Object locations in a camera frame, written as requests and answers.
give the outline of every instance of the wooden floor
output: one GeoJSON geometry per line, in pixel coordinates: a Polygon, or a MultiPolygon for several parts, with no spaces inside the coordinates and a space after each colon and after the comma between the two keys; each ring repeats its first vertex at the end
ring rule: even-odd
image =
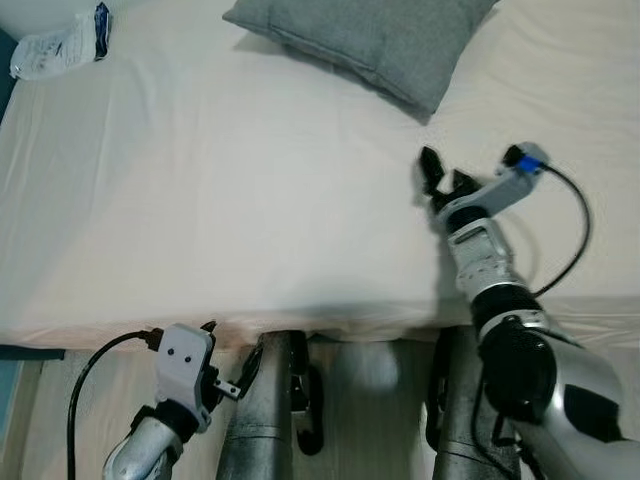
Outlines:
{"type": "MultiPolygon", "coordinates": [[[[422,399],[433,352],[431,344],[400,341],[311,344],[325,382],[326,446],[315,457],[294,447],[296,479],[422,480],[431,477],[434,453],[424,441],[422,399]]],[[[640,433],[640,354],[603,350],[626,387],[624,433],[640,433]]],[[[224,378],[236,376],[246,352],[214,354],[224,378]]],[[[88,354],[47,362],[42,372],[26,445],[25,480],[66,475],[65,421],[73,382],[88,354]]],[[[127,433],[133,415],[153,404],[153,354],[108,354],[91,374],[80,401],[78,478],[99,479],[105,458],[127,433]]],[[[195,436],[174,469],[174,480],[215,478],[220,447],[234,404],[215,410],[211,428],[195,436]]]]}
{"type": "Polygon", "coordinates": [[[0,360],[0,478],[20,476],[41,362],[0,360]]]}

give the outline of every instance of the robotic arm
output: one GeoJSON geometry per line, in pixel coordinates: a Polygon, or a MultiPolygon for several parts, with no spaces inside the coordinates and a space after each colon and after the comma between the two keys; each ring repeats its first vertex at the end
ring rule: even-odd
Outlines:
{"type": "Polygon", "coordinates": [[[533,190],[547,162],[534,144],[513,146],[494,182],[481,186],[454,171],[451,193],[438,190],[436,152],[423,149],[420,169],[470,303],[489,402],[550,479],[637,478],[640,443],[620,433],[615,372],[544,312],[492,218],[533,190]]]}
{"type": "Polygon", "coordinates": [[[156,354],[158,404],[155,408],[145,405],[137,413],[131,432],[105,463],[105,480],[171,479],[183,445],[194,433],[207,429],[210,413],[222,398],[237,401],[247,392],[260,366],[262,345],[245,361],[240,380],[227,383],[209,365],[214,325],[196,330],[176,324],[164,332],[154,330],[161,337],[156,354]]]}

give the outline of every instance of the bed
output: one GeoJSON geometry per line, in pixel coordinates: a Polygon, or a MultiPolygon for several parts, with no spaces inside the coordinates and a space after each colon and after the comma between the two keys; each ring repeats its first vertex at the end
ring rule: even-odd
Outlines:
{"type": "MultiPolygon", "coordinates": [[[[499,2],[428,119],[223,22],[231,4],[142,3],[117,16],[106,60],[17,83],[0,128],[1,343],[96,348],[212,318],[222,346],[292,328],[427,338],[469,318],[416,192],[419,149],[491,177],[529,140],[595,216],[543,304],[583,341],[637,345],[637,2],[499,2]]],[[[552,179],[499,222],[533,288],[579,242],[552,179]]]]}

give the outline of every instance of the cable connector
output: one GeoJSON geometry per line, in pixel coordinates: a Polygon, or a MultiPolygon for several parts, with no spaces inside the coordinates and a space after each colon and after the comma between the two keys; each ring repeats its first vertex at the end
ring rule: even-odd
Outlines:
{"type": "Polygon", "coordinates": [[[537,158],[525,155],[518,162],[518,168],[524,172],[533,173],[540,169],[542,162],[537,158]]]}
{"type": "Polygon", "coordinates": [[[147,348],[154,352],[157,352],[160,348],[160,342],[162,341],[162,335],[164,335],[164,330],[161,328],[154,328],[150,332],[146,332],[147,335],[144,337],[144,341],[147,344],[147,348]]]}

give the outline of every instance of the black cable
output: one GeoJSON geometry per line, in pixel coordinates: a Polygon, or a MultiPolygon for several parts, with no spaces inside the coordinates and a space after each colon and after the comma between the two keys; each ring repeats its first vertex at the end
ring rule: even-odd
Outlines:
{"type": "Polygon", "coordinates": [[[569,177],[567,177],[564,173],[555,169],[554,167],[547,165],[546,163],[541,163],[540,168],[542,170],[545,170],[549,173],[554,174],[565,185],[567,185],[569,189],[576,195],[576,198],[578,199],[578,203],[580,204],[580,207],[582,209],[582,214],[584,217],[584,233],[582,236],[582,242],[580,243],[580,247],[576,251],[571,261],[562,269],[562,271],[558,275],[555,276],[553,280],[547,283],[540,290],[534,292],[533,293],[534,297],[539,297],[540,295],[543,295],[549,290],[551,290],[558,283],[560,283],[564,277],[567,276],[567,274],[571,271],[571,269],[573,269],[573,267],[576,266],[578,261],[584,255],[585,250],[587,249],[587,245],[589,244],[589,240],[591,239],[591,230],[592,230],[591,209],[589,208],[589,203],[587,202],[587,199],[582,193],[582,191],[580,190],[580,188],[569,177]]]}
{"type": "Polygon", "coordinates": [[[520,447],[520,451],[518,454],[522,461],[529,467],[531,470],[531,474],[535,480],[545,480],[544,473],[542,473],[542,469],[540,468],[540,464],[536,460],[536,457],[533,456],[533,452],[527,447],[522,441],[518,442],[518,447],[520,447]]]}
{"type": "Polygon", "coordinates": [[[491,443],[496,447],[512,447],[517,444],[515,438],[503,437],[502,428],[504,427],[504,415],[498,413],[496,421],[493,424],[493,432],[491,433],[491,443]]]}
{"type": "Polygon", "coordinates": [[[518,480],[518,476],[511,472],[507,467],[502,465],[498,460],[493,458],[487,449],[480,443],[478,439],[478,413],[480,412],[480,403],[482,402],[482,390],[484,387],[484,374],[480,376],[478,382],[478,390],[476,391],[476,398],[473,403],[473,412],[471,413],[471,440],[473,446],[480,452],[489,463],[491,463],[507,480],[518,480]]]}
{"type": "Polygon", "coordinates": [[[131,340],[133,338],[140,338],[142,340],[148,340],[149,332],[141,330],[139,332],[125,333],[119,337],[114,338],[108,342],[104,347],[98,350],[89,359],[87,364],[80,372],[78,380],[73,387],[71,393],[71,400],[69,400],[69,412],[67,415],[67,479],[75,480],[76,478],[76,410],[78,409],[78,399],[80,398],[80,390],[84,381],[87,379],[89,372],[93,366],[100,360],[107,351],[118,345],[119,343],[131,340]]]}

